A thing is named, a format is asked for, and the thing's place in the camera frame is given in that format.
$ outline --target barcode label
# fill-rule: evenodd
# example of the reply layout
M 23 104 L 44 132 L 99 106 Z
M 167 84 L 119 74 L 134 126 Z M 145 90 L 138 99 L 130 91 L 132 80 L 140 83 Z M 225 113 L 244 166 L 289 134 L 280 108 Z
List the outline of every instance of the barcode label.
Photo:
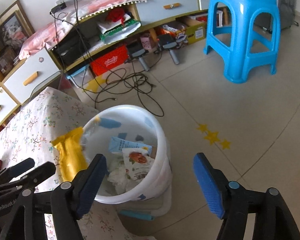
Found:
M 136 175 L 137 176 L 137 179 L 144 179 L 146 177 L 147 174 L 139 174 L 139 175 Z
M 195 38 L 199 39 L 203 37 L 203 29 L 195 31 Z

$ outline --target blue gripper pad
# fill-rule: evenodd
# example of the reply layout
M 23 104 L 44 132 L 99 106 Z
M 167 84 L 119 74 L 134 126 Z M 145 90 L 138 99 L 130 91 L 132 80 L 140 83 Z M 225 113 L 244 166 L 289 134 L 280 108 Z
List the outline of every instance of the blue gripper pad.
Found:
M 85 170 L 86 174 L 82 175 L 82 179 L 86 182 L 79 192 L 75 193 L 78 196 L 79 203 L 75 211 L 77 217 L 82 218 L 87 214 L 92 206 L 94 198 L 100 188 L 102 180 L 106 174 L 108 174 L 106 157 L 101 154 L 97 154 L 92 160 L 89 167 Z
M 214 169 L 203 153 L 197 153 L 193 161 L 194 174 L 203 191 L 209 209 L 219 219 L 225 215 L 224 201 L 228 180 L 220 170 Z

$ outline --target stool seat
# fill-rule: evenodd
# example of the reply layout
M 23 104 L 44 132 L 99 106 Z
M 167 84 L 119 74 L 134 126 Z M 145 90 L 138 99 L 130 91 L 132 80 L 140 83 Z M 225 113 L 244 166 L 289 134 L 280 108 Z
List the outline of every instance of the stool seat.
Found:
M 232 26 L 217 27 L 218 3 L 228 6 L 232 15 Z M 269 41 L 253 30 L 253 23 L 260 13 L 269 13 L 273 19 L 273 33 Z M 230 46 L 219 41 L 215 35 L 231 33 Z M 270 73 L 276 73 L 276 62 L 280 43 L 280 15 L 276 0 L 210 0 L 208 11 L 207 40 L 204 52 L 214 49 L 225 62 L 224 76 L 234 83 L 244 83 L 249 71 L 270 64 Z M 254 40 L 264 44 L 269 51 L 251 53 Z

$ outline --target metal screw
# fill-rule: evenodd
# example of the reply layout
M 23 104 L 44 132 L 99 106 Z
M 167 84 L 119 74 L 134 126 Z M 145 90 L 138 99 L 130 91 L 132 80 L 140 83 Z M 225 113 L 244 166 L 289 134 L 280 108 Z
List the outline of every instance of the metal screw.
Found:
M 279 190 L 277 190 L 276 188 L 274 187 L 271 187 L 269 189 L 269 193 L 272 195 L 272 196 L 277 196 L 279 194 Z
M 233 188 L 233 189 L 237 189 L 240 187 L 240 184 L 236 181 L 230 181 L 228 185 L 230 188 Z
M 60 187 L 61 187 L 62 189 L 68 189 L 68 188 L 71 187 L 71 182 L 66 181 L 66 182 L 62 183 Z
M 22 192 L 22 195 L 23 195 L 24 197 L 26 197 L 26 196 L 29 196 L 31 193 L 32 193 L 32 191 L 31 191 L 30 189 L 26 188 L 26 189 Z

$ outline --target trash can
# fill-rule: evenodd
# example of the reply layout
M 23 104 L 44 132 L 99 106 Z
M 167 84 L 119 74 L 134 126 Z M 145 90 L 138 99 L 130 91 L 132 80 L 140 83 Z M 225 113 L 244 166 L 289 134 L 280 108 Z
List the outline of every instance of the trash can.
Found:
M 157 119 L 138 106 L 121 105 L 106 109 L 83 127 L 82 150 L 88 163 L 98 153 L 106 157 L 107 165 L 116 158 L 108 150 L 112 136 L 157 147 L 154 163 L 146 177 L 133 189 L 117 195 L 111 182 L 104 178 L 95 200 L 105 204 L 142 201 L 160 196 L 172 181 L 167 140 Z

